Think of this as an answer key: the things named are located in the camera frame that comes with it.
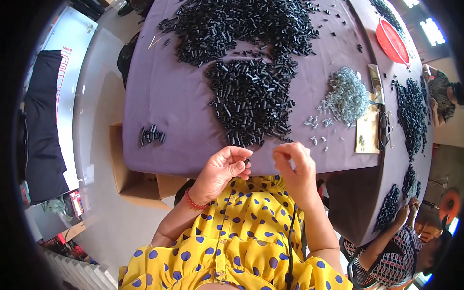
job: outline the eyeglasses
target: eyeglasses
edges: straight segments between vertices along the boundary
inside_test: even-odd
[[[379,112],[379,150],[383,151],[390,143],[390,148],[393,149],[394,141],[391,140],[393,136],[393,126],[390,124],[390,117],[393,118],[392,113]]]

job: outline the black cable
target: black cable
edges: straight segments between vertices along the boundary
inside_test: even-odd
[[[293,224],[295,223],[296,215],[296,204],[293,207],[293,218],[291,219],[290,230],[289,230],[289,270],[288,277],[286,277],[285,282],[287,283],[287,290],[291,289],[291,283],[293,281],[293,247],[291,246],[291,231],[293,230]]]

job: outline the red beaded bracelet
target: red beaded bracelet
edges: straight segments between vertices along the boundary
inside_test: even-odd
[[[192,187],[189,187],[185,190],[185,197],[187,198],[187,201],[188,201],[188,204],[190,205],[190,207],[194,208],[194,209],[199,209],[199,210],[204,210],[205,208],[208,207],[209,203],[201,206],[201,205],[197,205],[196,203],[194,203],[191,199],[190,199],[190,196],[188,194],[188,192],[190,191]]]

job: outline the red plastic basket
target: red plastic basket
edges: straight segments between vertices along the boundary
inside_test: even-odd
[[[383,51],[392,61],[399,64],[406,64],[407,67],[411,66],[409,54],[407,53],[403,40],[385,18],[380,17],[375,34]]]

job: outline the white floor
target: white floor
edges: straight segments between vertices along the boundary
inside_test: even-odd
[[[118,17],[120,4],[112,5],[98,21],[77,86],[75,158],[88,209],[83,214],[86,229],[75,240],[117,279],[118,267],[128,263],[137,247],[150,242],[167,212],[132,205],[116,190],[108,150],[108,126],[122,121],[124,105],[116,61],[124,43],[137,33],[140,18],[134,12]],[[341,261],[345,269],[348,263],[343,255]]]

